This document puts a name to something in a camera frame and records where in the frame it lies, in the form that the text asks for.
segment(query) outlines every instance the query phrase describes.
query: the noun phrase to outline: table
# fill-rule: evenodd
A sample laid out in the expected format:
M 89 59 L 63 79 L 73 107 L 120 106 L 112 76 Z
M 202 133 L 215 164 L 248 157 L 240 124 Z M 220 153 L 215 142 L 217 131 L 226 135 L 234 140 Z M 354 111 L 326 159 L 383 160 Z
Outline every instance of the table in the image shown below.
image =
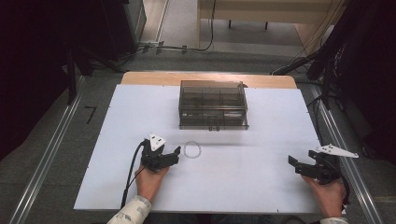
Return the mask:
M 179 130 L 178 83 L 182 79 L 246 83 L 249 129 Z M 149 133 L 167 140 L 165 154 L 182 146 L 179 164 L 170 169 L 163 181 L 154 212 L 319 212 L 311 189 L 288 164 L 288 155 L 313 163 L 307 156 L 308 149 L 319 146 L 303 96 L 292 77 L 126 73 L 113 95 L 75 209 L 120 208 L 134 149 Z M 199 150 L 187 146 L 189 141 L 200 144 L 202 153 L 198 158 L 186 156 Z M 128 199 L 134 194 L 132 185 Z
M 201 19 L 211 19 L 214 0 L 198 0 L 197 31 Z M 345 10 L 345 0 L 217 0 L 215 19 L 272 21 L 295 24 L 306 54 L 315 51 L 321 37 Z

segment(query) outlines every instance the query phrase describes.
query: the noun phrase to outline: transparent plastic box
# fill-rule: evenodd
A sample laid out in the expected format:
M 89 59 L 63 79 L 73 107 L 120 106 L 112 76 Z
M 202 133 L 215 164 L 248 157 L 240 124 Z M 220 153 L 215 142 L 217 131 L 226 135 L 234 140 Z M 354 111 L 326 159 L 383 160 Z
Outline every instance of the transparent plastic box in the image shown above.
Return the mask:
M 248 105 L 242 82 L 182 80 L 178 112 L 182 130 L 248 128 Z

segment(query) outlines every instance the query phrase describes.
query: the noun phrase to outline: white table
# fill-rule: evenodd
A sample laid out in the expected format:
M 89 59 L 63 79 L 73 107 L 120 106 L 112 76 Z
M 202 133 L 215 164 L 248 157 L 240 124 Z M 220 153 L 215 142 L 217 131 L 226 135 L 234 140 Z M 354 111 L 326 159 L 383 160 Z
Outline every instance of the white table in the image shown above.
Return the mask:
M 163 181 L 152 211 L 193 213 L 317 213 L 310 188 L 288 155 L 313 163 L 319 142 L 299 90 L 247 88 L 248 130 L 178 128 L 177 86 L 119 85 L 107 111 L 75 209 L 117 210 L 137 145 L 156 133 L 164 153 L 189 141 L 202 154 L 183 151 Z M 194 154 L 196 147 L 187 147 Z M 137 168 L 140 160 L 138 154 Z M 128 200 L 136 194 L 135 185 Z

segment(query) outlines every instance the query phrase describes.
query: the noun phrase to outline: wooden table edge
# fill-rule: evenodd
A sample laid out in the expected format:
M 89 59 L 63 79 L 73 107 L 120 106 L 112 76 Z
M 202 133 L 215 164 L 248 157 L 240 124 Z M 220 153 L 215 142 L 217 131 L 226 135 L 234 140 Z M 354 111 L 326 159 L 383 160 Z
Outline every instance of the wooden table edge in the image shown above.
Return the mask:
M 123 85 L 180 86 L 181 80 L 242 81 L 250 88 L 297 89 L 293 77 L 217 72 L 127 72 Z

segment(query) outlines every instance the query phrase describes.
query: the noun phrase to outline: white mount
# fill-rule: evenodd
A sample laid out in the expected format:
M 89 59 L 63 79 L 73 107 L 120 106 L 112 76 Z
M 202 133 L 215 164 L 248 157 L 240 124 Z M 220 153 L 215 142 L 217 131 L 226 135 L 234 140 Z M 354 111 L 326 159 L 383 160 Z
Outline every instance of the white mount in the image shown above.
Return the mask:
M 325 147 L 317 147 L 316 151 L 324 152 L 326 154 L 334 155 L 334 156 L 344 156 L 344 157 L 352 157 L 352 158 L 359 157 L 359 155 L 356 153 L 348 152 L 339 147 L 335 147 L 332 144 Z
M 165 144 L 165 139 L 161 138 L 158 135 L 155 135 L 151 133 L 149 135 L 149 143 L 151 144 L 151 151 L 157 150 L 159 147 L 163 146 Z

